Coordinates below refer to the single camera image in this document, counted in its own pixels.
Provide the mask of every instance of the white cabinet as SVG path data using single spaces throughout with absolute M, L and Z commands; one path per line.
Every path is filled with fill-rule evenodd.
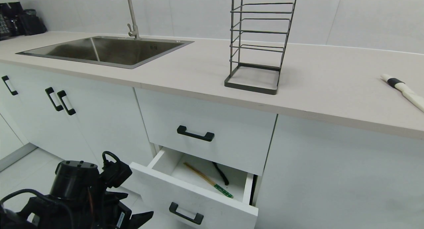
M 56 101 L 55 105 L 60 105 L 56 95 L 60 84 L 46 80 L 38 70 L 14 65 L 9 65 L 9 69 L 19 74 L 13 84 L 30 115 L 30 119 L 18 124 L 28 141 L 62 159 L 97 163 L 81 132 L 67 118 L 65 110 L 57 111 L 50 101 L 49 96 Z M 47 94 L 46 89 L 50 87 L 54 92 Z
M 422 228 L 424 141 L 279 115 L 256 229 Z
M 136 89 L 152 143 L 262 175 L 276 114 Z
M 0 101 L 30 143 L 100 167 L 106 150 L 127 164 L 153 159 L 132 87 L 1 63 L 0 74 L 9 78 L 0 86 Z M 136 182 L 131 177 L 123 186 L 135 190 Z
M 16 71 L 14 66 L 0 63 L 0 113 L 19 135 L 21 141 L 26 144 L 28 142 L 23 130 L 26 125 L 31 123 L 33 114 L 25 108 L 21 100 L 22 92 L 17 91 L 17 88 L 25 88 L 21 84 L 23 78 L 25 75 Z
M 105 150 L 113 152 L 126 164 L 148 165 L 152 161 L 154 149 L 147 138 L 132 87 L 44 74 L 58 85 L 58 91 L 65 91 L 65 105 L 74 109 L 75 114 L 61 113 L 77 125 L 101 167 Z M 133 177 L 123 186 L 135 190 Z
M 233 198 L 208 184 L 183 165 L 185 162 L 224 187 Z M 136 192 L 154 210 L 198 229 L 254 228 L 258 209 L 250 206 L 250 173 L 221 165 L 230 182 L 225 186 L 212 162 L 165 147 L 147 167 L 136 163 L 130 167 L 142 182 Z
M 0 115 L 0 160 L 22 146 L 23 143 Z

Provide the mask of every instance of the dish rack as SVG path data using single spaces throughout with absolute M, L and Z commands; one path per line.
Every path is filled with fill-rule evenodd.
M 265 93 L 265 94 L 271 94 L 276 95 L 278 90 L 278 83 L 280 81 L 280 73 L 282 69 L 283 59 L 285 55 L 285 50 L 287 46 L 288 37 L 290 34 L 292 19 L 294 15 L 294 10 L 296 6 L 296 1 L 294 2 L 277 2 L 277 3 L 248 3 L 244 4 L 243 0 L 240 0 L 240 5 L 235 7 L 235 0 L 232 0 L 232 6 L 231 6 L 231 43 L 230 43 L 230 74 L 224 81 L 224 86 L 241 89 L 241 90 L 248 90 L 248 91 L 254 91 L 259 93 Z M 287 10 L 284 11 L 263 11 L 263 10 L 246 10 L 248 7 L 255 7 L 256 9 L 259 7 L 282 7 L 282 9 L 286 8 Z M 253 15 L 251 18 L 244 18 L 243 14 Z M 236 20 L 235 23 L 235 15 L 239 15 L 239 19 Z M 242 23 L 246 20 L 249 21 L 283 21 L 288 22 L 287 26 L 288 28 L 284 31 L 263 31 L 263 30 L 254 30 L 254 29 L 243 29 Z M 255 44 L 255 43 L 242 43 L 242 34 L 243 33 L 255 33 L 255 34 L 282 34 L 285 35 L 285 41 L 284 46 L 272 46 L 271 43 L 262 45 L 262 44 Z M 267 52 L 274 52 L 281 54 L 280 58 L 280 65 L 279 66 L 269 66 L 269 65 L 262 65 L 262 64 L 256 64 L 256 63 L 249 63 L 248 61 L 240 61 L 240 54 L 241 49 L 249 49 L 249 50 L 258 50 L 258 51 L 267 51 Z M 276 82 L 277 84 L 273 87 L 267 88 L 267 87 L 260 87 L 260 86 L 251 86 L 247 84 L 241 84 L 241 83 L 235 83 L 230 82 L 236 74 L 236 72 L 240 68 L 250 68 L 250 69 L 262 69 L 267 71 L 274 71 L 274 75 L 277 75 Z

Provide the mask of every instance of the stainless steel sink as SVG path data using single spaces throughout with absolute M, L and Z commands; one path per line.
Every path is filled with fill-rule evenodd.
M 192 41 L 97 36 L 17 54 L 134 69 Z

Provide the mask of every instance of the drawer handle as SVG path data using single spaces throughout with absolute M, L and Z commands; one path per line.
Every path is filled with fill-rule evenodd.
M 65 107 L 65 110 L 68 113 L 68 115 L 72 116 L 73 114 L 75 114 L 76 111 L 74 109 L 68 109 L 65 102 L 63 101 L 63 98 L 66 96 L 66 92 L 64 90 L 61 90 L 60 92 L 57 93 L 57 95 L 59 96 L 60 102 L 62 102 L 62 105 Z
M 194 224 L 197 224 L 197 225 L 202 224 L 202 221 L 203 221 L 203 215 L 202 214 L 196 213 L 196 216 L 194 217 L 194 219 L 191 219 L 190 217 L 187 217 L 187 216 L 177 212 L 177 208 L 178 208 L 178 204 L 172 202 L 171 206 L 169 206 L 169 211 L 172 212 L 173 214 L 179 216 L 179 217 L 182 217 L 186 220 L 191 221 Z
M 4 77 L 2 77 L 1 78 L 2 80 L 3 80 L 3 82 L 4 82 L 4 84 L 6 85 L 6 87 L 8 88 L 8 90 L 10 91 L 10 94 L 12 94 L 12 96 L 15 96 L 15 95 L 17 95 L 18 94 L 18 92 L 17 91 L 12 91 L 11 89 L 10 89 L 10 87 L 9 87 L 9 85 L 6 83 L 6 81 L 8 81 L 9 80 L 9 77 L 8 76 L 4 76 Z
M 179 133 L 180 135 L 185 135 L 185 136 L 189 136 L 189 137 L 193 137 L 199 140 L 204 140 L 204 141 L 208 141 L 211 142 L 213 140 L 213 137 L 215 137 L 214 133 L 211 132 L 206 132 L 205 136 L 200 136 L 200 135 L 196 135 L 196 134 L 192 134 L 192 133 L 188 133 L 187 132 L 187 127 L 180 125 L 177 129 L 177 133 Z
M 61 111 L 63 110 L 63 107 L 61 105 L 56 105 L 52 99 L 52 96 L 50 96 L 50 94 L 54 93 L 53 87 L 49 87 L 46 89 L 46 94 L 50 99 L 50 102 L 52 102 L 52 105 L 54 106 L 54 108 L 56 109 L 56 111 Z

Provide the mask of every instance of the cabinet door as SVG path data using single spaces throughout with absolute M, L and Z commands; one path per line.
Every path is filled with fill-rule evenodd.
M 0 115 L 0 160 L 22 146 L 23 143 Z
M 9 123 L 23 143 L 28 143 L 24 130 L 35 117 L 30 109 L 26 109 L 21 96 L 30 91 L 21 79 L 22 72 L 15 71 L 14 66 L 0 63 L 0 110 L 4 119 Z
M 77 126 L 65 110 L 55 109 L 45 91 L 52 87 L 55 92 L 50 96 L 55 105 L 60 105 L 56 95 L 60 84 L 49 81 L 48 75 L 40 70 L 12 65 L 9 68 L 20 74 L 15 80 L 17 90 L 24 108 L 31 114 L 28 123 L 20 126 L 28 141 L 66 160 L 97 163 Z
M 134 89 L 100 81 L 49 73 L 51 81 L 66 92 L 65 104 L 76 113 L 67 115 L 77 123 L 97 160 L 113 152 L 126 164 L 147 166 L 153 159 Z M 134 190 L 132 178 L 124 187 Z
M 424 141 L 278 115 L 256 229 L 423 228 Z

